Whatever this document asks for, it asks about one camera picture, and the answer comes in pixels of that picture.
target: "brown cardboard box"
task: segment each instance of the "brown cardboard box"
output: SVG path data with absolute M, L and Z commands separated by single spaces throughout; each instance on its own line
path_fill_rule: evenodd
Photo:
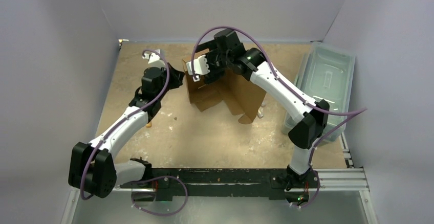
M 196 53 L 195 57 L 204 53 L 206 51 Z M 190 60 L 191 57 L 182 60 L 190 103 L 195 104 L 200 111 L 204 111 L 223 100 L 233 115 L 243 114 L 238 119 L 239 123 L 253 123 L 266 92 L 231 70 L 227 70 L 223 78 L 209 85 L 204 84 L 203 77 L 198 82 L 194 82 L 187 71 L 186 63 Z

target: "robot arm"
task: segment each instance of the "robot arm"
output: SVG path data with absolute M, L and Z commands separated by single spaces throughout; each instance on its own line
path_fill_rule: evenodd
M 156 102 L 140 110 L 160 93 L 167 77 L 165 65 L 159 56 L 151 54 L 147 57 L 151 67 L 144 71 L 142 85 L 136 90 L 125 112 L 100 136 L 87 144 L 79 142 L 74 146 L 68 177 L 70 186 L 80 188 L 81 179 L 85 177 L 84 190 L 104 198 L 116 185 L 152 178 L 151 164 L 144 160 L 131 159 L 122 164 L 114 164 L 113 161 L 131 137 L 157 114 L 161 108 L 161 99 L 167 91 L 182 85 L 184 72 L 175 70 L 169 64 L 170 76 L 167 89 Z M 83 175 L 84 167 L 100 141 L 104 143 L 98 148 L 87 174 Z
M 209 49 L 205 55 L 187 64 L 188 73 L 193 75 L 194 81 L 199 81 L 197 74 L 203 76 L 204 83 L 212 83 L 225 75 L 225 69 L 242 75 L 246 80 L 258 85 L 273 96 L 291 115 L 297 125 L 288 133 L 294 143 L 291 162 L 287 167 L 287 175 L 279 179 L 286 184 L 286 190 L 303 188 L 306 181 L 314 178 L 310 165 L 312 145 L 322 135 L 327 124 L 328 115 L 320 113 L 303 104 L 291 91 L 275 78 L 270 66 L 277 74 L 278 70 L 265 60 L 263 53 L 252 48 L 245 50 L 234 30 L 222 30 L 214 35 L 214 40 L 199 45 L 197 52 Z M 329 110 L 329 104 L 321 100 L 317 102 L 299 90 L 284 76 L 279 78 L 289 85 L 307 102 L 316 104 L 321 109 Z

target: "white wall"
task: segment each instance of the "white wall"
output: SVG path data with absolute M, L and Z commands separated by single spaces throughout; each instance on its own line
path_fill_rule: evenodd
M 432 223 L 434 0 L 345 0 L 325 42 L 357 54 L 346 135 L 380 223 Z
M 213 26 L 262 41 L 322 40 L 344 0 L 100 0 L 119 38 L 196 41 Z
M 97 0 L 0 0 L 0 216 L 59 223 L 117 56 Z

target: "open cardboard box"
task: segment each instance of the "open cardboard box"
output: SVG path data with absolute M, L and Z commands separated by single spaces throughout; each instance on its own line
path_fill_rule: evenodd
M 205 53 L 206 51 L 196 53 L 195 58 Z M 253 123 L 266 92 L 232 70 L 226 70 L 226 75 L 212 84 L 206 85 L 203 77 L 194 82 L 187 71 L 186 63 L 190 60 L 191 56 L 182 60 L 190 103 L 204 111 L 224 101 L 234 116 L 242 114 L 238 119 L 239 123 Z

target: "plastic bin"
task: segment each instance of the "plastic bin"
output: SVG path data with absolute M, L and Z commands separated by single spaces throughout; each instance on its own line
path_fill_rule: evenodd
M 356 56 L 324 43 L 314 42 L 309 55 L 304 55 L 294 84 L 305 94 L 317 101 L 325 99 L 330 110 L 347 112 L 350 103 Z M 324 133 L 330 131 L 345 117 L 329 116 Z M 285 115 L 282 133 L 287 134 L 295 122 L 289 114 Z M 326 138 L 335 141 L 345 130 L 345 124 Z

